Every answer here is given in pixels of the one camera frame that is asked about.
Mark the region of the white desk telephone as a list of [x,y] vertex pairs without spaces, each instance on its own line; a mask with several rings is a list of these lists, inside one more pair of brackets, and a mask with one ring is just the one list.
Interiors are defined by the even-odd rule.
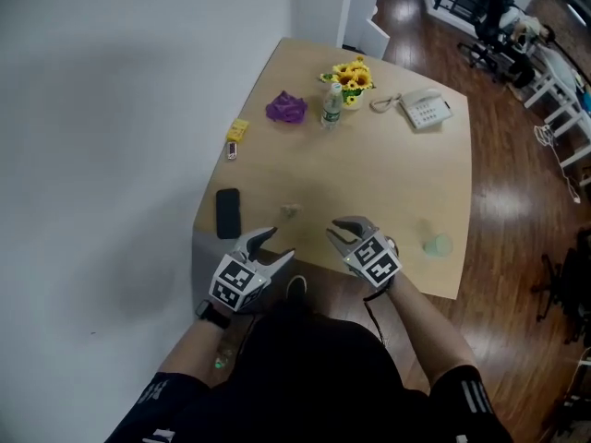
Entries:
[[437,89],[414,90],[403,94],[398,104],[414,130],[430,129],[452,118],[449,104]]

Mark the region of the black smartphone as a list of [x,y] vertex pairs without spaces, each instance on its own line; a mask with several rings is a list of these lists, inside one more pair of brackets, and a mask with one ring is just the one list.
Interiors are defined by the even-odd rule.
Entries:
[[237,239],[241,235],[240,192],[237,188],[216,192],[215,220],[220,239]]

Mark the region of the person's left forearm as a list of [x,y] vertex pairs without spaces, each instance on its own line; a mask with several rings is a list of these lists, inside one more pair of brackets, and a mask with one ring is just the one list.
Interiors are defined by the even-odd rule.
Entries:
[[196,318],[167,354],[159,372],[181,374],[210,384],[214,363],[225,329],[213,322]]

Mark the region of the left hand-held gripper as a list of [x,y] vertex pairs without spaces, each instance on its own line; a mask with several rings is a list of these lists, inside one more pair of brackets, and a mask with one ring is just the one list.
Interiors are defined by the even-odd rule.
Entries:
[[255,301],[272,279],[294,258],[289,249],[269,264],[257,261],[260,247],[276,233],[276,227],[263,227],[243,233],[235,249],[225,254],[211,280],[211,298],[238,312]]

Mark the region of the black wristwatch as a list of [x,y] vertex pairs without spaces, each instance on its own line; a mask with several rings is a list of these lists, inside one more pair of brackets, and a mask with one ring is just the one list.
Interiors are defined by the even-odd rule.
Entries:
[[202,321],[208,321],[216,327],[226,330],[231,324],[231,318],[219,312],[213,303],[208,300],[202,300],[195,310],[195,316]]

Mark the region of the yellow small box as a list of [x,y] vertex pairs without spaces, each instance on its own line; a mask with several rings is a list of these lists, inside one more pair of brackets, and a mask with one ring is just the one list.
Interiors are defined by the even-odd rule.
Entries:
[[226,140],[228,142],[239,143],[243,139],[244,135],[246,134],[248,127],[249,127],[248,121],[240,119],[240,118],[236,118],[227,131]]

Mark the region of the white desk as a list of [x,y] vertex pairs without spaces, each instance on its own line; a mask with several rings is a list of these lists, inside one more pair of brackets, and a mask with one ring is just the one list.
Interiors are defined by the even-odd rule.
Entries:
[[562,169],[582,160],[585,156],[591,154],[591,117],[587,112],[581,111],[579,114],[576,114],[574,117],[560,126],[555,131],[554,135],[556,138],[558,138],[576,126],[579,127],[585,135],[586,143],[582,148],[577,149],[570,157],[560,161],[560,167]]
[[571,118],[554,129],[554,136],[560,137],[584,121],[585,111],[576,94],[576,82],[571,66],[557,51],[546,46],[539,45],[537,52],[545,71],[535,79],[533,94],[524,102],[524,108],[529,109],[547,93],[557,95],[559,108],[545,119],[545,124],[551,125],[561,115],[568,114]]

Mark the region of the potted yellow sunflowers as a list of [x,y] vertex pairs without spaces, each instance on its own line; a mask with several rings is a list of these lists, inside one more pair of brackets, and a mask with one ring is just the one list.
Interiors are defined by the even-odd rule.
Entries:
[[342,87],[344,109],[350,111],[358,110],[365,93],[375,88],[371,70],[362,54],[349,63],[333,66],[331,72],[320,74],[319,80],[323,83],[339,83]]

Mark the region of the person's right forearm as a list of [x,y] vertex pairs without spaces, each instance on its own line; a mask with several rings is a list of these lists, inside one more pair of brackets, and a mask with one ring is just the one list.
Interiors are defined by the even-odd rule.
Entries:
[[391,283],[387,295],[432,388],[454,368],[476,367],[472,348],[461,333],[402,272]]

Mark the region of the person's black clothing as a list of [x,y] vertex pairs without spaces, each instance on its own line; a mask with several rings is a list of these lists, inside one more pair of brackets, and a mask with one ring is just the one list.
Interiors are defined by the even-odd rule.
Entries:
[[470,365],[407,389],[365,327],[282,303],[209,387],[157,373],[106,443],[513,443]]

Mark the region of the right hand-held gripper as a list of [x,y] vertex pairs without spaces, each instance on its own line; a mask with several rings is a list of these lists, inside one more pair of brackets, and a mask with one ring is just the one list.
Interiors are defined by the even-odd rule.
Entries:
[[385,286],[401,269],[393,240],[366,217],[340,217],[332,224],[357,237],[346,240],[333,229],[326,229],[328,239],[344,258],[344,263],[376,289]]

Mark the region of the clear plastic water bottle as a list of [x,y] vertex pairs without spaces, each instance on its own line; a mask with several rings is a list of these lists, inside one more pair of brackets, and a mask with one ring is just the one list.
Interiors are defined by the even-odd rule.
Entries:
[[325,129],[333,129],[336,127],[341,118],[343,109],[344,97],[343,88],[340,83],[332,83],[328,92],[326,93],[321,113],[321,125]]

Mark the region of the black shoe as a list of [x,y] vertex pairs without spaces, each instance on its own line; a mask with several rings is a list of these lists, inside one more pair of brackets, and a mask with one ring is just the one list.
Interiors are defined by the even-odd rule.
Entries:
[[295,275],[287,284],[286,300],[289,302],[304,302],[308,290],[308,283],[304,276]]

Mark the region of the translucent green cup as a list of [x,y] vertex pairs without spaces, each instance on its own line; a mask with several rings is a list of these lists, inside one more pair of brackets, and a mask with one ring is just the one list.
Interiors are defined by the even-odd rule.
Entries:
[[423,244],[423,251],[431,257],[447,257],[453,251],[453,242],[446,233],[439,233]]

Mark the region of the white partition wall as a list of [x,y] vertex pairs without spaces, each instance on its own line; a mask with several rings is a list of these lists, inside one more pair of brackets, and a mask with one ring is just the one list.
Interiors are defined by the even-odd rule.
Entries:
[[378,0],[337,0],[335,46],[353,48],[362,54],[382,59],[390,36],[373,18]]

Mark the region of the crumpled purple bag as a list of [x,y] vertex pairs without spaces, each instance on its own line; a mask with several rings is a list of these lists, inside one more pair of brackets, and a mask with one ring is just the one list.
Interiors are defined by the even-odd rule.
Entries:
[[285,90],[275,97],[265,108],[266,116],[275,122],[292,125],[302,124],[308,104]]

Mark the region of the black office chair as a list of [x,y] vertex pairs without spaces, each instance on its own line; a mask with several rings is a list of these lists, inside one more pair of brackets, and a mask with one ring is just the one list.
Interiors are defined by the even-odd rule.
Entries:
[[492,75],[492,81],[500,77],[498,54],[512,47],[511,33],[500,26],[502,15],[514,5],[513,0],[488,0],[486,13],[475,20],[476,40],[471,43],[458,42],[457,49],[465,56],[469,66],[485,66]]
[[565,344],[583,339],[585,348],[591,348],[591,228],[576,235],[575,247],[570,247],[564,260],[553,263],[548,254],[541,256],[548,274],[548,282],[534,285],[531,293],[547,293],[548,300],[536,322],[545,320],[552,306],[558,305],[566,316],[570,334]]

